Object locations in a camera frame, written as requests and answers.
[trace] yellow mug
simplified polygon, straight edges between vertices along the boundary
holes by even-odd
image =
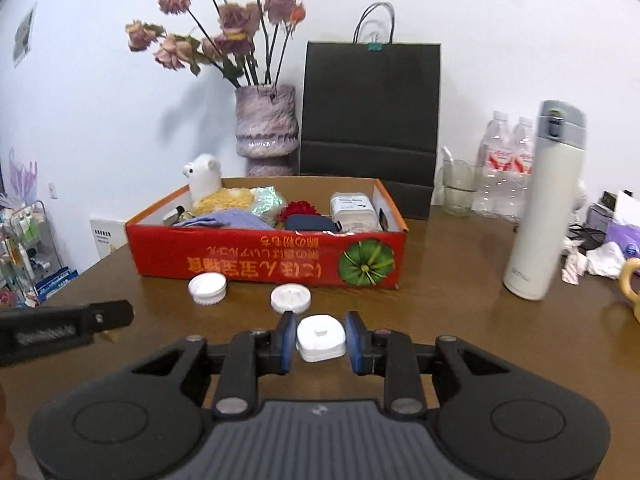
[[[636,319],[640,322],[640,296],[631,288],[631,276],[638,269],[640,269],[640,258],[629,258],[622,267],[618,284],[620,285],[622,294],[633,302],[634,316],[636,316]]]

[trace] purple tissue package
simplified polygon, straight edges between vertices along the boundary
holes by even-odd
[[[609,224],[607,242],[615,242],[625,258],[640,258],[640,227],[635,225],[620,225],[615,222]]]

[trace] brown tabletop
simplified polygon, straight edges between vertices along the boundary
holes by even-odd
[[[502,220],[454,218],[435,208],[428,222],[409,221],[399,290],[314,288],[308,314],[344,318],[360,312],[370,328],[392,327],[415,342],[438,334],[468,342],[589,397],[604,410],[612,442],[598,480],[640,479],[640,324],[612,280],[585,276],[579,286],[559,272],[544,301],[521,300],[502,286],[513,228]],[[57,293],[48,304],[128,299],[136,319],[117,344],[95,345],[0,371],[17,427],[18,469],[40,478],[26,444],[35,410],[54,394],[101,376],[191,334],[227,342],[252,327],[272,328],[273,285],[232,282],[226,299],[200,307],[185,281],[137,275],[125,246]],[[427,387],[430,405],[436,404]],[[286,377],[260,379],[262,397],[378,397],[382,379],[351,374],[347,358],[307,364],[296,357]]]

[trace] red cardboard box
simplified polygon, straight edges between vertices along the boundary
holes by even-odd
[[[222,272],[230,280],[307,285],[398,286],[407,231],[382,183],[370,178],[281,176],[225,178],[223,186],[274,186],[287,200],[307,200],[329,214],[335,192],[363,192],[383,230],[334,234],[286,230],[167,227],[162,217],[178,205],[191,208],[188,186],[156,202],[126,224],[138,272],[192,278]]]

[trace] glass cup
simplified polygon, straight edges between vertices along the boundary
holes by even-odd
[[[482,168],[464,160],[444,160],[444,211],[453,216],[469,216],[478,190]]]

